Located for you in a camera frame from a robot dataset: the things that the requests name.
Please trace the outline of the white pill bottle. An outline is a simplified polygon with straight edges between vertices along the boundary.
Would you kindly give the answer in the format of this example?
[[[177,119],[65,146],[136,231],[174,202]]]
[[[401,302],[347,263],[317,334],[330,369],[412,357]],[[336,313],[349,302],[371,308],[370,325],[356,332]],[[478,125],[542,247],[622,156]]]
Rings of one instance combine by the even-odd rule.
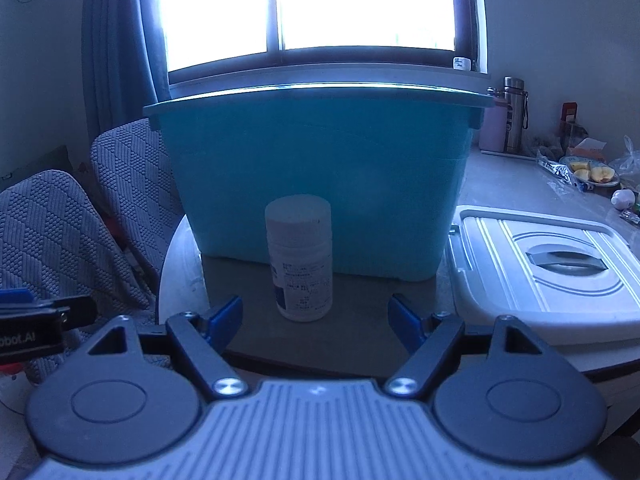
[[[329,202],[314,195],[278,198],[265,208],[266,237],[276,305],[285,318],[323,318],[333,302]]]

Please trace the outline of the white bin lid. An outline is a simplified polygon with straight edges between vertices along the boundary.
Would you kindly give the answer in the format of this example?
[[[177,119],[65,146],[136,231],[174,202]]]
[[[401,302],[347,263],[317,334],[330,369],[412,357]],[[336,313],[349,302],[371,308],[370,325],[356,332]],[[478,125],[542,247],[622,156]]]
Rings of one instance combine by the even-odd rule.
[[[446,256],[466,322],[515,316],[555,346],[639,336],[639,261],[603,223],[459,206]]]

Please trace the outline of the near grey covered chair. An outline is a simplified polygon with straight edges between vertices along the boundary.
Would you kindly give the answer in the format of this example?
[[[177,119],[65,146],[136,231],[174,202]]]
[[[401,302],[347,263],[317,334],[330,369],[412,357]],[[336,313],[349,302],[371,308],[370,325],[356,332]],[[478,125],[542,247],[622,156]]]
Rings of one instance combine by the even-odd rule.
[[[41,384],[107,321],[156,324],[156,298],[134,272],[88,195],[67,172],[44,170],[1,192],[1,287],[37,300],[89,296],[98,317],[63,334],[65,349],[24,364]]]

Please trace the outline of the grey covered chair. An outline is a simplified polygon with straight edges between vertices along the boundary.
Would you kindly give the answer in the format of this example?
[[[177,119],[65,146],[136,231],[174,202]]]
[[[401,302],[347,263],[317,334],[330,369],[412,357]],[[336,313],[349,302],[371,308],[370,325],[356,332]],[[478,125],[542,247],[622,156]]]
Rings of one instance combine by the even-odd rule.
[[[24,364],[41,384],[107,321],[156,324],[156,298],[134,272],[88,195],[67,172],[44,170],[1,192],[1,287],[37,300],[89,296],[98,317],[63,334],[65,349]]]
[[[146,118],[101,133],[90,162],[108,208],[152,289],[184,215],[162,135]]]

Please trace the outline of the far grey covered chair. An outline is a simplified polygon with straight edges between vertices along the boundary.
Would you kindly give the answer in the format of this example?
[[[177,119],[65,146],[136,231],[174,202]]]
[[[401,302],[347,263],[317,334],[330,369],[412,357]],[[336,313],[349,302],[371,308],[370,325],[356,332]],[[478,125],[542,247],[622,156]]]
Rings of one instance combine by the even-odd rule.
[[[162,135],[146,118],[101,133],[90,162],[108,208],[152,289],[184,215]]]

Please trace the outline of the teal plastic storage bin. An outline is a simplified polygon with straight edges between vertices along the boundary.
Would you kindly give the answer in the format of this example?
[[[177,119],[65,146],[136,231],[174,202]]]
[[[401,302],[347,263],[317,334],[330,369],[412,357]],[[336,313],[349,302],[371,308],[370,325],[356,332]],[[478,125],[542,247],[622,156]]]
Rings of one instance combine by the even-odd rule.
[[[422,282],[437,271],[474,132],[492,99],[411,84],[279,84],[159,102],[196,244],[268,259],[265,210],[307,194],[331,206],[338,273]]]

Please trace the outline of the foil snack packet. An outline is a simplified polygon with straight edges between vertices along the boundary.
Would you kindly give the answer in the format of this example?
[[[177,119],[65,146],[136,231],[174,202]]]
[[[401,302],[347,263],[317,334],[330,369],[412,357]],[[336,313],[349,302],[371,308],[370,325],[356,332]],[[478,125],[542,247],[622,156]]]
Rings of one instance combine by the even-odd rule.
[[[569,166],[548,159],[541,151],[537,151],[536,163],[544,171],[547,171],[548,174],[552,174],[553,177],[559,179],[561,182],[577,188],[580,192],[591,192],[594,189],[592,184],[582,182],[578,177],[575,177]]]

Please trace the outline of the plate of apple slices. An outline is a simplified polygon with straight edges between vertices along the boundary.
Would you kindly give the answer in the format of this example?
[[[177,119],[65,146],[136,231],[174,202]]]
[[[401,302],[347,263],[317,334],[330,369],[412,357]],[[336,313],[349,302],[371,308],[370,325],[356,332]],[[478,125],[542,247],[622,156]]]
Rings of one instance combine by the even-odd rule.
[[[615,170],[604,162],[587,157],[564,156],[560,159],[560,163],[567,166],[580,182],[600,186],[600,188],[612,188],[620,183]]]

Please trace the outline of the white round jar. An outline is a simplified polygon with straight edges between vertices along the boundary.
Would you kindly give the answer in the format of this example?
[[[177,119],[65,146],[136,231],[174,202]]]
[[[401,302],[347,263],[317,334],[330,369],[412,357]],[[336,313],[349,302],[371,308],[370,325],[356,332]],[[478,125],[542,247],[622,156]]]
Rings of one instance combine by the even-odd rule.
[[[618,211],[631,210],[635,203],[636,196],[629,188],[621,188],[611,197],[611,204]]]

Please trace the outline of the orange tissue box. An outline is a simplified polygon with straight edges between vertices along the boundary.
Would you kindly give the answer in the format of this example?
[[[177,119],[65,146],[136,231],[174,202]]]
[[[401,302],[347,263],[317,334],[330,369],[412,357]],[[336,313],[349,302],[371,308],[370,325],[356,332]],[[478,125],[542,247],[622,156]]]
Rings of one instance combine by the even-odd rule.
[[[606,143],[593,138],[582,139],[577,145],[568,148],[567,153],[572,156],[580,156],[604,162],[603,150]]]

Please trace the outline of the steel thermos flask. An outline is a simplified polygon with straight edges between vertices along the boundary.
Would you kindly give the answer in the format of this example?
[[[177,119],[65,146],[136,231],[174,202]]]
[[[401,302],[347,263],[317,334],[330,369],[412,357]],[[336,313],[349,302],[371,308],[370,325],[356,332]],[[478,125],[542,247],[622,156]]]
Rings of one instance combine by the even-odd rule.
[[[503,78],[503,95],[508,104],[506,115],[506,152],[521,151],[522,134],[528,128],[528,92],[524,80],[506,76]]]

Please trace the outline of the red box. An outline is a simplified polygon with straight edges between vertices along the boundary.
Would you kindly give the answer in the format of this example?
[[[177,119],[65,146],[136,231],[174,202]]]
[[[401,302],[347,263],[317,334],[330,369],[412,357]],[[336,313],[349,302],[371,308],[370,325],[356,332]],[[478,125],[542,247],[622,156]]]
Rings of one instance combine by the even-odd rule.
[[[569,134],[576,126],[578,105],[576,102],[565,102],[562,105],[560,131]]]

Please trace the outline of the clear plastic bag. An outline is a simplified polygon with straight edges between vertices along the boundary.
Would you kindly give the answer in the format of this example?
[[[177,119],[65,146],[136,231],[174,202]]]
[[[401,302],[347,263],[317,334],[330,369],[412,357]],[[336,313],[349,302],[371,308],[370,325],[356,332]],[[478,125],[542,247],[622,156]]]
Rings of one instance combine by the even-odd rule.
[[[634,141],[629,136],[624,136],[625,153],[610,162],[615,170],[620,183],[634,192],[640,188],[640,151],[634,147]]]

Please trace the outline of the small white cup on sill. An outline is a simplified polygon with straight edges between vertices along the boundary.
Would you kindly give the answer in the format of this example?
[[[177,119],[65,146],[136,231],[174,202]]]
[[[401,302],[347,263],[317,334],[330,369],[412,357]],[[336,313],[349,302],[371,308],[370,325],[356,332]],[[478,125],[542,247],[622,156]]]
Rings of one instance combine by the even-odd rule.
[[[462,70],[462,72],[470,72],[473,68],[473,64],[469,58],[455,56],[452,60],[452,68],[454,70]]]

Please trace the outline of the window frame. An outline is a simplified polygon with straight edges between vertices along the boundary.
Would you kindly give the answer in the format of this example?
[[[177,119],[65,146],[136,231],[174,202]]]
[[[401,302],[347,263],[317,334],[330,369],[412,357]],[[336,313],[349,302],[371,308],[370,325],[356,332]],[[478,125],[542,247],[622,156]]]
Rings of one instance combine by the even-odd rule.
[[[171,84],[280,66],[488,70],[484,0],[160,0]]]

